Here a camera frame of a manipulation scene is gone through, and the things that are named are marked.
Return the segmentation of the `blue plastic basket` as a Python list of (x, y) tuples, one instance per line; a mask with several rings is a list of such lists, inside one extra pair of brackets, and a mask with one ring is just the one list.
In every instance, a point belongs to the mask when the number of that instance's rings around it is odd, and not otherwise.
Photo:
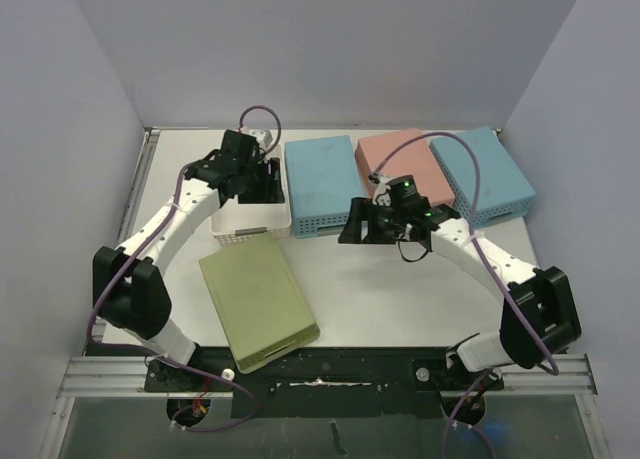
[(429, 147), (455, 194), (454, 208), (475, 229), (525, 216), (536, 192), (488, 127), (438, 136)]
[(290, 141), (285, 145), (285, 166), (293, 236), (340, 233), (351, 201), (364, 195), (350, 137)]

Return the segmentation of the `white plastic basket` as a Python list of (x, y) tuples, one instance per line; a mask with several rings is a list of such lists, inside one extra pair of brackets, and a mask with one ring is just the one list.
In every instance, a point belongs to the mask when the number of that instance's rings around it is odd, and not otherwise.
[(282, 147), (277, 146), (268, 158), (275, 160), (271, 171), (276, 182), (269, 192), (275, 193), (276, 202), (239, 204), (237, 198), (229, 200), (220, 212), (210, 218), (210, 231), (220, 245), (236, 244), (265, 232), (278, 239), (290, 236), (292, 217)]

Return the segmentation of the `pink plastic basket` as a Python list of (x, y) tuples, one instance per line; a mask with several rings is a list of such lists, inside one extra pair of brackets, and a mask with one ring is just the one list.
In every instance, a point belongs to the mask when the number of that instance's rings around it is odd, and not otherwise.
[[(396, 147), (422, 134), (422, 130), (412, 128), (358, 140), (355, 161), (370, 198), (374, 196), (376, 185), (369, 181), (368, 176)], [(455, 194), (426, 139), (406, 146), (396, 153), (382, 168), (381, 173), (391, 178), (410, 174), (420, 195), (427, 197), (431, 205), (454, 204)]]

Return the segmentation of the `green plastic basket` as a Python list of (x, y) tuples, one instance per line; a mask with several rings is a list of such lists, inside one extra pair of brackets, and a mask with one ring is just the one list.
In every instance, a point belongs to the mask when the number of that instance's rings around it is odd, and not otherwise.
[(308, 301), (272, 235), (223, 248), (199, 265), (241, 373), (252, 373), (319, 338)]

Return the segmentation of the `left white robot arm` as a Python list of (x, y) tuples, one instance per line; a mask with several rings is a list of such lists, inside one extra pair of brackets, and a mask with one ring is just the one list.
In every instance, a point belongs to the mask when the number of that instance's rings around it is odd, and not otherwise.
[(196, 343), (170, 317), (164, 274), (196, 229), (229, 201), (283, 200), (280, 164), (271, 154), (279, 138), (245, 126), (225, 131), (220, 146), (181, 168), (171, 197), (142, 228), (94, 255), (90, 318), (125, 330), (167, 360), (168, 378), (180, 389), (198, 386), (204, 366), (193, 358)]

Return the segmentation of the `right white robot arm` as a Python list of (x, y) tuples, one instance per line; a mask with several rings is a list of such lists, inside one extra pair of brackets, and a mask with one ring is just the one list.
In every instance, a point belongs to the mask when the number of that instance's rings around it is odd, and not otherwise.
[(506, 252), (448, 205), (420, 195), (412, 176), (381, 183), (372, 198), (351, 201), (341, 244), (417, 243), (447, 259), (488, 290), (502, 307), (497, 331), (475, 333), (452, 349), (448, 381), (469, 387), (481, 371), (503, 365), (532, 369), (551, 361), (582, 334), (570, 281)]

